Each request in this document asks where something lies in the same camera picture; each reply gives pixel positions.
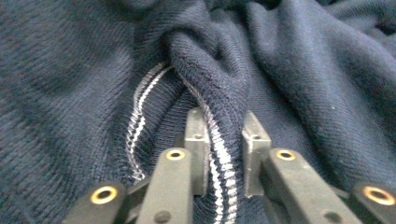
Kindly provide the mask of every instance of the clothing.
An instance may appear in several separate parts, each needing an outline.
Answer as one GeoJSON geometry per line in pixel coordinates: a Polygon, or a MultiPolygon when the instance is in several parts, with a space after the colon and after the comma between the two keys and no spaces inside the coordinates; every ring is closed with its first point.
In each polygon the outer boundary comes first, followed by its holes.
{"type": "Polygon", "coordinates": [[[0,3],[0,220],[60,223],[84,190],[132,186],[205,111],[196,223],[267,223],[244,198],[252,110],[331,185],[396,189],[396,1],[0,3]]]}

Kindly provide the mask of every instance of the white thread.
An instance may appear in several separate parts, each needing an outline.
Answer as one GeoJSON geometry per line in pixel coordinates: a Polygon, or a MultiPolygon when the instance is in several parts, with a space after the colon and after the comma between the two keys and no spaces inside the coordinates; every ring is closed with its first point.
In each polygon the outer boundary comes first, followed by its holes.
{"type": "MultiPolygon", "coordinates": [[[[214,144],[214,152],[216,153],[217,158],[219,158],[220,169],[224,172],[226,176],[226,188],[227,194],[229,196],[228,199],[228,211],[227,218],[225,220],[226,223],[235,223],[236,220],[236,210],[237,210],[237,195],[236,195],[236,182],[235,182],[235,171],[233,168],[233,164],[231,162],[231,155],[228,153],[228,149],[225,147],[224,140],[221,138],[221,134],[219,132],[219,126],[213,118],[213,114],[210,111],[209,106],[207,105],[205,99],[201,96],[201,94],[183,77],[180,76],[184,82],[184,84],[189,88],[191,93],[198,99],[201,107],[205,111],[207,123],[209,126],[209,131],[211,132],[212,142],[214,144]]],[[[220,224],[223,217],[223,196],[222,196],[222,188],[220,186],[220,178],[219,172],[217,171],[218,166],[215,164],[213,159],[213,154],[210,157],[210,171],[212,173],[213,186],[215,188],[215,196],[217,199],[215,200],[216,208],[216,217],[215,223],[220,224]]]]}
{"type": "Polygon", "coordinates": [[[125,149],[127,151],[129,163],[131,163],[132,170],[133,170],[132,178],[137,181],[140,181],[146,177],[146,175],[144,174],[144,171],[140,168],[140,165],[134,156],[134,148],[136,146],[136,142],[137,142],[138,137],[141,134],[141,132],[143,131],[144,126],[146,124],[146,120],[143,117],[143,103],[145,102],[145,99],[149,95],[149,92],[157,84],[159,79],[167,71],[169,71],[170,67],[164,69],[158,76],[156,76],[149,83],[149,81],[154,77],[154,75],[157,74],[161,69],[163,69],[163,63],[157,64],[150,71],[148,71],[148,73],[143,77],[142,81],[139,83],[139,85],[136,88],[136,91],[134,92],[134,111],[131,115],[130,122],[128,124],[128,129],[127,129],[128,132],[127,132],[127,136],[126,136],[125,149]],[[143,94],[141,94],[141,92],[147,85],[148,85],[148,87],[143,92],[143,94]]]}

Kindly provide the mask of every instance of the ribbed fabric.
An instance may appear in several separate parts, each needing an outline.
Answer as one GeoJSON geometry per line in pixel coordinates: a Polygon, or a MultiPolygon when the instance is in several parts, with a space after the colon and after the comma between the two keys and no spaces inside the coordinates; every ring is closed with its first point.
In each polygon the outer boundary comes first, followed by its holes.
{"type": "Polygon", "coordinates": [[[195,223],[268,223],[243,197],[248,109],[331,185],[396,190],[396,2],[0,3],[0,220],[60,223],[100,181],[132,186],[200,106],[195,223]]]}

